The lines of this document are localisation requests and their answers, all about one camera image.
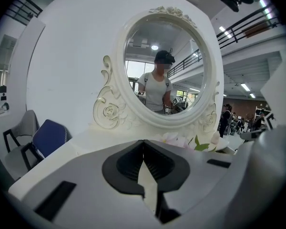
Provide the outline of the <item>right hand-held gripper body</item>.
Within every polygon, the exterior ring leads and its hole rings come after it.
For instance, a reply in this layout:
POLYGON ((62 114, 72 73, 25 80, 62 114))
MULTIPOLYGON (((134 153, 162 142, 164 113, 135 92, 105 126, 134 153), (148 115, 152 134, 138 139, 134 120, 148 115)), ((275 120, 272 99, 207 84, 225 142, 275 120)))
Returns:
POLYGON ((253 143, 230 223, 286 223, 286 76, 273 76, 267 94, 278 126, 253 143))

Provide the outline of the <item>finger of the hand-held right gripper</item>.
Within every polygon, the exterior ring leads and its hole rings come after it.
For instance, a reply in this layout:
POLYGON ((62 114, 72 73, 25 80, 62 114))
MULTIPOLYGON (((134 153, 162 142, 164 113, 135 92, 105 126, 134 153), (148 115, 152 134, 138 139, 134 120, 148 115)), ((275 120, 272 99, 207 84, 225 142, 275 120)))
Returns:
POLYGON ((256 131, 241 133, 240 138, 245 142, 255 141, 264 131, 265 129, 260 129, 256 131))

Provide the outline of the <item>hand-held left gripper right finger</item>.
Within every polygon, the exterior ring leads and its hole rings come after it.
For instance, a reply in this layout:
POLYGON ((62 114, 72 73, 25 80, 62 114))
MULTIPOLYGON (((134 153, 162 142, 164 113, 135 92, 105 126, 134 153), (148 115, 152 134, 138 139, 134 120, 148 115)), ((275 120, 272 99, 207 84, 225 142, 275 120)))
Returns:
POLYGON ((232 155, 143 142, 144 202, 161 224, 187 213, 215 187, 232 155))

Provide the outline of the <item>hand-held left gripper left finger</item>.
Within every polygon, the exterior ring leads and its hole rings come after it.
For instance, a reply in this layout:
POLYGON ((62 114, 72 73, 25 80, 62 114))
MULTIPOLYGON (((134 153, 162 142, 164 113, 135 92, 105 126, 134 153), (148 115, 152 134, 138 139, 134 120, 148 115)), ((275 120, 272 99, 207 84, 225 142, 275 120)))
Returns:
POLYGON ((10 200, 37 229, 155 229, 142 195, 120 193, 102 174, 105 161, 134 145, 77 156, 46 175, 36 167, 10 187, 10 200))

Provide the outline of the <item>white ornate dressing table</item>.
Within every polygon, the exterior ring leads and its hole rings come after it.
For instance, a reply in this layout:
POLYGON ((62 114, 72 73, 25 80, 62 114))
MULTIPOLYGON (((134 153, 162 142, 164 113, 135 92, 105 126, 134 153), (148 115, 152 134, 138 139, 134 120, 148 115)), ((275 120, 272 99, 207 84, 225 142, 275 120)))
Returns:
MULTIPOLYGON (((77 156, 99 151, 105 148, 124 144, 131 141, 136 142, 139 139, 153 140, 153 137, 156 134, 126 135, 122 132, 113 132, 111 130, 105 130, 100 127, 91 126, 86 131, 76 135, 70 141, 59 147, 56 151, 54 151, 52 154, 42 160, 36 167, 40 168, 41 175, 46 175, 58 169, 59 167, 66 164, 68 161, 77 156)), ((228 168, 227 172, 219 180, 215 187, 210 191, 210 193, 208 193, 198 203, 203 204, 203 209, 206 212, 215 209, 221 209, 222 207, 224 207, 232 200, 240 186, 242 178, 238 170, 236 169, 237 156, 232 157, 232 163, 228 168)))

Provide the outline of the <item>pink flowers in white pot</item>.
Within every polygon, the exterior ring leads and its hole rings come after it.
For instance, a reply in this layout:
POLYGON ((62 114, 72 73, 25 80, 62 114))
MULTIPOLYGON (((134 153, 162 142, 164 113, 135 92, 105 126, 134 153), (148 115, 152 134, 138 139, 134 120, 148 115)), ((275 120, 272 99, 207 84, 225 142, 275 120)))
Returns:
POLYGON ((168 132, 163 135, 156 134, 153 137, 153 140, 172 146, 201 152, 214 152, 217 148, 217 145, 212 143, 200 143, 197 135, 187 138, 179 135, 177 132, 168 132))

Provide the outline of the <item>blue chair white seat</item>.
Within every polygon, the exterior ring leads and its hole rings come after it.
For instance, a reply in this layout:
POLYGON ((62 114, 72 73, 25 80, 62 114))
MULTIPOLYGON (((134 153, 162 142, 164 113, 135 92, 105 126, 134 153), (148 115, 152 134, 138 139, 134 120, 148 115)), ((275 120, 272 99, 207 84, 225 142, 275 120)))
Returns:
POLYGON ((32 166, 26 154, 27 151, 30 151, 39 163, 67 143, 70 137, 69 131, 65 126, 49 119, 45 120, 34 134, 32 141, 26 144, 20 151, 28 171, 32 169, 32 166))

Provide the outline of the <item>grey fabric chair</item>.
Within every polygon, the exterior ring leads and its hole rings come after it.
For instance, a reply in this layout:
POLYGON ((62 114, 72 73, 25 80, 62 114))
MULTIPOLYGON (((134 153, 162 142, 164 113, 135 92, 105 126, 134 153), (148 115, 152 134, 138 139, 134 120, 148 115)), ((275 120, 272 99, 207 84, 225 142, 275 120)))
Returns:
POLYGON ((7 149, 4 162, 7 171, 15 180, 24 176, 40 160, 32 144, 32 138, 37 130, 35 113, 33 110, 28 110, 18 124, 3 132, 7 149))

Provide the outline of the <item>black mezzanine railing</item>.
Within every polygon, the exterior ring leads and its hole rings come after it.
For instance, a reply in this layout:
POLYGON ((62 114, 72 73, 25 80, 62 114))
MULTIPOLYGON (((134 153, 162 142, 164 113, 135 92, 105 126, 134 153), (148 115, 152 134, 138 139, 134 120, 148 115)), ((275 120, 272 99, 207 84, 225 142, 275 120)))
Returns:
POLYGON ((241 40, 259 35, 263 32, 283 26, 277 9, 269 4, 260 8, 228 27, 220 27, 217 34, 219 48, 223 49, 241 40))
POLYGON ((42 9, 32 0, 14 0, 4 15, 27 26, 32 18, 38 17, 42 9))

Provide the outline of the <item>oval mirror white carved frame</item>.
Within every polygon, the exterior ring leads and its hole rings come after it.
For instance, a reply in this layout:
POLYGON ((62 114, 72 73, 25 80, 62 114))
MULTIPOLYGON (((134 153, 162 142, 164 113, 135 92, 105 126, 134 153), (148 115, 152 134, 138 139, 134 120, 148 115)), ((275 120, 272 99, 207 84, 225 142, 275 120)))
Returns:
POLYGON ((113 132, 156 134, 168 131, 194 130, 203 135, 217 129, 217 106, 223 101, 223 64, 218 46, 212 48, 200 27, 176 7, 160 6, 145 10, 126 22, 119 33, 115 51, 104 56, 102 75, 105 84, 93 106, 95 125, 113 132), (174 115, 160 115, 148 110, 130 88, 125 72, 126 43, 136 26, 152 19, 173 22, 188 32, 202 51, 204 63, 203 88, 198 100, 190 108, 174 115))

